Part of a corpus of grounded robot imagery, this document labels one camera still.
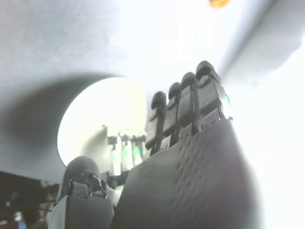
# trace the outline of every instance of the dimpled texture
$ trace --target dimpled texture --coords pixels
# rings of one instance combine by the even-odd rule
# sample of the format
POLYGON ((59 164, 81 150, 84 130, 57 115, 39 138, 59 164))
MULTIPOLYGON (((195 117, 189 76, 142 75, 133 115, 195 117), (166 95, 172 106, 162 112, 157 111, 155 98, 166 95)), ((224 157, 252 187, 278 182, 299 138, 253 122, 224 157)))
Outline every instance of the dimpled texture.
POLYGON ((129 174, 111 229, 249 229, 256 205, 232 123, 222 120, 129 174))

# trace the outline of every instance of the back of robotic hand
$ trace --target back of robotic hand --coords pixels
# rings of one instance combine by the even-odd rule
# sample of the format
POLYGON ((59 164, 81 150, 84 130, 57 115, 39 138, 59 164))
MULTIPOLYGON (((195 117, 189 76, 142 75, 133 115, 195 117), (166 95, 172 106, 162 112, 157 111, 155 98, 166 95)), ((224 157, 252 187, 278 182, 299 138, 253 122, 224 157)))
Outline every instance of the back of robotic hand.
MULTIPOLYGON (((196 74, 171 86, 168 99, 158 92, 152 100, 147 150, 142 136, 135 138, 142 146, 136 161, 143 162, 124 172, 115 213, 97 166, 80 157, 67 167, 50 229, 258 228, 251 177, 214 68, 201 62, 196 74)), ((114 139, 108 141, 115 147, 114 139)), ((120 162, 118 171, 123 164, 128 163, 120 162)))

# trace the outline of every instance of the round white object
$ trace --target round white object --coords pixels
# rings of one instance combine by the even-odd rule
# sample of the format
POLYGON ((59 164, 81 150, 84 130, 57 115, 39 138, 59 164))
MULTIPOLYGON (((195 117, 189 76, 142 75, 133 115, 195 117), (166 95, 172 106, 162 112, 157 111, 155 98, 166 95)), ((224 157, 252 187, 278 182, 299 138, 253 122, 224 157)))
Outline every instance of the round white object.
POLYGON ((107 151, 108 126, 114 130, 144 130, 147 104, 143 91, 126 78, 108 78, 81 92, 65 112, 57 138, 59 156, 65 165, 78 156, 88 156, 100 172, 110 169, 107 151))

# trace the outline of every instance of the robotic hand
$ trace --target robotic hand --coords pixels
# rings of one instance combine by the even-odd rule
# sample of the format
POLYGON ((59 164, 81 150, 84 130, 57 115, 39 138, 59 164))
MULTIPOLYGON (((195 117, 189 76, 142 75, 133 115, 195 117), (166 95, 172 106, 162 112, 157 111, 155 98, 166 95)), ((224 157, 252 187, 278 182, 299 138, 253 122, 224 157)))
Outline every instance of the robotic hand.
MULTIPOLYGON (((129 171, 115 214, 96 165, 81 157, 67 167, 50 229, 258 228, 251 177, 214 68, 201 62, 168 97, 168 104, 162 92, 152 100, 147 150, 129 171)), ((121 175, 120 165, 112 175, 121 175)))

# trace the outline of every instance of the orange object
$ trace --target orange object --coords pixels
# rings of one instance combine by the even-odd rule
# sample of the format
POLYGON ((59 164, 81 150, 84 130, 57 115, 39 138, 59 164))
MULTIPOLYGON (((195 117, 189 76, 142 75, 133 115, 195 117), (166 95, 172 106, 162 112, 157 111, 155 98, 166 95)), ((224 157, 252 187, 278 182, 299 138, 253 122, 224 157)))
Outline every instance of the orange object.
POLYGON ((210 0, 211 6, 213 8, 224 7, 230 0, 210 0))

